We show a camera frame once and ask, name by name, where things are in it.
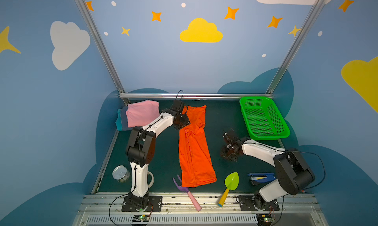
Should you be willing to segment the green plastic basket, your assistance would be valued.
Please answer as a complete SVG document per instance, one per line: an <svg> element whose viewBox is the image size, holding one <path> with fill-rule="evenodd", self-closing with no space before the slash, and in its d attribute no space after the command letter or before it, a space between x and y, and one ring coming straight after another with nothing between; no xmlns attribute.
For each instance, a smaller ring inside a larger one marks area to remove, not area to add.
<svg viewBox="0 0 378 226"><path fill-rule="evenodd" d="M251 139L278 140L289 137L289 127L271 98L242 97L239 103Z"/></svg>

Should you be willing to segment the orange t shirt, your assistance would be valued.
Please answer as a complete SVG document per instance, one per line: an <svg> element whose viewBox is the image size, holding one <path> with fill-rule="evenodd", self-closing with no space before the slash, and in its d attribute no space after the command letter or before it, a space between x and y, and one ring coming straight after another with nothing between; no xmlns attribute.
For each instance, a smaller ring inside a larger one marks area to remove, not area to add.
<svg viewBox="0 0 378 226"><path fill-rule="evenodd" d="M190 124L179 131L179 161L182 186L195 188L216 182L217 177L205 135L206 108L187 108Z"/></svg>

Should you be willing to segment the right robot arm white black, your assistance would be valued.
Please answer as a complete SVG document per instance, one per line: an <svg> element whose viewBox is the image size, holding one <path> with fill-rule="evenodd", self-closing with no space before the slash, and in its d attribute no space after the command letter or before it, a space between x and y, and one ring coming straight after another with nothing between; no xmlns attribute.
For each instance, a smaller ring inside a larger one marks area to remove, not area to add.
<svg viewBox="0 0 378 226"><path fill-rule="evenodd" d="M295 148L276 148L247 137L239 138L233 130L222 137L226 143L221 149L223 158L237 161L240 155L246 155L275 168L276 179L254 194L253 201L257 209L287 194L298 194L316 179L301 152Z"/></svg>

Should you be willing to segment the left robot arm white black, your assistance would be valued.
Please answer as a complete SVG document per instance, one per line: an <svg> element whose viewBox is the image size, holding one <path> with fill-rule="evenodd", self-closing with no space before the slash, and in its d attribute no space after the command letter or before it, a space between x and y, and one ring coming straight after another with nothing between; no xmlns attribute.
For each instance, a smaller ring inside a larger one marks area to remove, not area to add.
<svg viewBox="0 0 378 226"><path fill-rule="evenodd" d="M185 104L181 100L174 100L170 108L158 112L151 122L136 126L132 129L126 155L128 156L131 173L132 187L129 193L131 202L145 207L148 201L148 166L155 154L156 139L168 127L173 126L180 130L190 124L187 114L184 112Z"/></svg>

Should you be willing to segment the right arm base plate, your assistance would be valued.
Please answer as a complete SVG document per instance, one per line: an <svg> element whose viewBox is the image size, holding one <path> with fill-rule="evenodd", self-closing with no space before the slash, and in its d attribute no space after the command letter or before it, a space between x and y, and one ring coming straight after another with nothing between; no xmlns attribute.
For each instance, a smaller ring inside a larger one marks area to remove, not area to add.
<svg viewBox="0 0 378 226"><path fill-rule="evenodd" d="M266 202L260 196L239 195L236 197L242 211L279 211L280 207L277 200Z"/></svg>

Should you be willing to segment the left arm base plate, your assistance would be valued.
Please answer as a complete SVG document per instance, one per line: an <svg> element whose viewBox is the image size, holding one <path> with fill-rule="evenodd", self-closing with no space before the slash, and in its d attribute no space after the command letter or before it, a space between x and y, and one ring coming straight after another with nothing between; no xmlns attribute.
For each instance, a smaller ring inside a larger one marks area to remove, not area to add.
<svg viewBox="0 0 378 226"><path fill-rule="evenodd" d="M137 197L127 196L122 205L122 212L160 212L162 207L162 196Z"/></svg>

